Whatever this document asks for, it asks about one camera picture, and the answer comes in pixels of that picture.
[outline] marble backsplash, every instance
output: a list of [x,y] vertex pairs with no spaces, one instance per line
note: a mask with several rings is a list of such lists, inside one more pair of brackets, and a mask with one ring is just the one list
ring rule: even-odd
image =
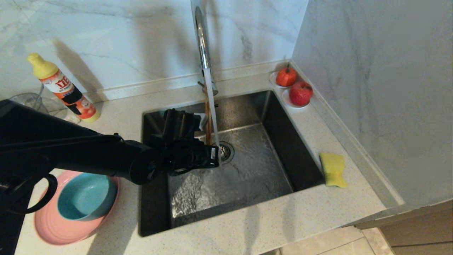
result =
[[[207,0],[214,69],[289,59],[308,0]],[[36,92],[38,52],[84,91],[198,72],[190,0],[0,1],[0,98]]]
[[293,60],[406,210],[452,197],[452,2],[311,0]]

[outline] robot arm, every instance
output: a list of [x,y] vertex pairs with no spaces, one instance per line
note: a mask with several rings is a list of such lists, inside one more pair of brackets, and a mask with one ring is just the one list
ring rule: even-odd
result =
[[[174,176],[219,165],[218,148],[194,138],[199,116],[170,109],[164,119],[163,135],[142,144],[1,101],[0,214],[30,213],[46,205],[57,188],[56,178],[49,174],[54,168],[118,176],[141,185],[158,171]],[[42,178],[49,181],[42,200],[25,211],[15,208]]]

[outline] red apple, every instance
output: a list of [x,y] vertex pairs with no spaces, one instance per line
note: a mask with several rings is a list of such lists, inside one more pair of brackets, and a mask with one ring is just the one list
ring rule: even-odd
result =
[[298,106],[305,106],[310,102],[313,96],[313,89],[310,84],[306,82],[296,82],[289,89],[289,99],[291,102]]
[[289,65],[279,71],[275,82],[283,87],[289,87],[296,82],[297,72]]

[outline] yellow sponge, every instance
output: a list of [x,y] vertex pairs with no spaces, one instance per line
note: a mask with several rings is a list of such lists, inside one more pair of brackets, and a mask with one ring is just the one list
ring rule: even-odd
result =
[[344,181],[342,173],[344,171],[344,158],[341,155],[333,153],[320,153],[321,163],[324,168],[326,177],[326,186],[338,186],[346,188],[347,183]]

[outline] faucet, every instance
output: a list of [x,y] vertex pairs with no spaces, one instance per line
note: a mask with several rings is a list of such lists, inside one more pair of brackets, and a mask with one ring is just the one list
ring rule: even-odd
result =
[[195,35],[197,37],[198,51],[200,52],[200,69],[203,79],[203,81],[198,82],[198,84],[200,84],[204,88],[204,72],[208,70],[212,78],[212,92],[214,95],[216,95],[217,93],[219,93],[219,91],[217,90],[217,86],[211,72],[211,57],[209,56],[209,43],[207,39],[206,19],[204,15],[203,5],[201,0],[191,0],[190,2],[192,4],[193,25],[195,27]]

